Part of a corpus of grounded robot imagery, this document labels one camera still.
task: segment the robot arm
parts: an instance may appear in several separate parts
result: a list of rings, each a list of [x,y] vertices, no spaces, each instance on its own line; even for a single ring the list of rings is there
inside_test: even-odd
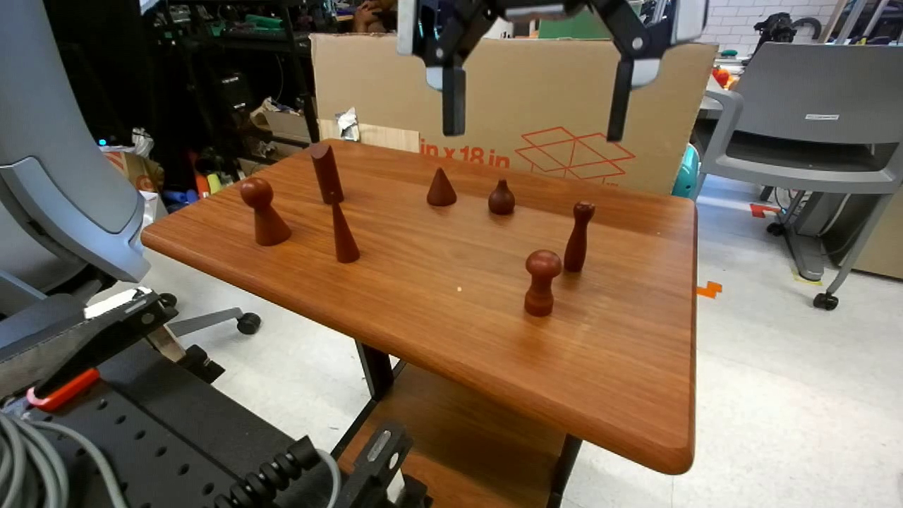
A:
[[[481,36],[506,21],[571,16],[591,7],[611,29],[620,55],[606,138],[620,142],[629,90],[659,76],[660,57],[704,35],[708,0],[659,0],[651,11],[635,15],[627,0],[400,0],[398,50],[416,55],[427,64],[427,81],[444,90],[444,132],[465,129],[465,73],[464,62]]]

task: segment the white floor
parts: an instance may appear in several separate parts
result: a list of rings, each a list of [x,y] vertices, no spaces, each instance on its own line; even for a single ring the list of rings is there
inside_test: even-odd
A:
[[[832,314],[793,275],[753,190],[708,180],[701,199],[698,461],[664,478],[584,447],[568,508],[900,508],[903,282],[849,278]],[[145,279],[180,296],[183,317],[228,306],[262,317],[252,340],[228,324],[190,335],[223,368],[223,393],[289,436],[330,448],[368,402],[351,340],[153,254]]]

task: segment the office chair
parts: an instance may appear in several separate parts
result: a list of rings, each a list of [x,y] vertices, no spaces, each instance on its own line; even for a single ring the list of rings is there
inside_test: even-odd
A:
[[[96,151],[43,2],[4,7],[0,64],[0,347],[8,347],[76,324],[94,294],[139,282],[149,266],[139,239],[145,199]],[[239,318],[242,334],[261,324],[237,307],[200,324],[220,318]]]
[[[903,50],[890,46],[763,46],[739,90],[708,90],[723,104],[704,176],[795,193],[788,245],[808,278],[825,259],[821,231],[808,223],[826,201],[873,194],[839,275],[817,307],[832,311],[859,252],[903,180]]]

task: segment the table leg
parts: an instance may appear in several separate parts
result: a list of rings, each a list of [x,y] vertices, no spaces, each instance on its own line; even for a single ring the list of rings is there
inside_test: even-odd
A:
[[[563,505],[565,486],[568,486],[568,478],[571,478],[571,468],[572,468],[578,451],[582,451],[582,441],[568,436],[565,447],[563,447],[563,458],[560,458],[557,471],[553,471],[553,488],[551,488],[551,498],[547,498],[547,508],[560,508]]]
[[[361,368],[364,368],[364,379],[371,388],[371,399],[372,402],[385,402],[385,395],[392,388],[392,365],[390,355],[381,350],[372,350],[368,345],[358,341],[358,355],[361,355]]]

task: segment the table top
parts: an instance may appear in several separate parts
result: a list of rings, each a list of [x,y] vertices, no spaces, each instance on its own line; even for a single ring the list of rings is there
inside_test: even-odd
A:
[[[659,471],[695,458],[691,201],[334,145],[361,259],[337,263],[334,213],[299,153],[262,173],[290,227],[255,244],[255,213],[223,190],[145,231],[145,244],[361,345],[420,365]],[[444,166],[457,203],[427,203]],[[489,215],[501,179],[517,199]],[[551,317],[524,314],[524,256],[565,256],[572,203],[592,201],[582,275],[553,279]]]

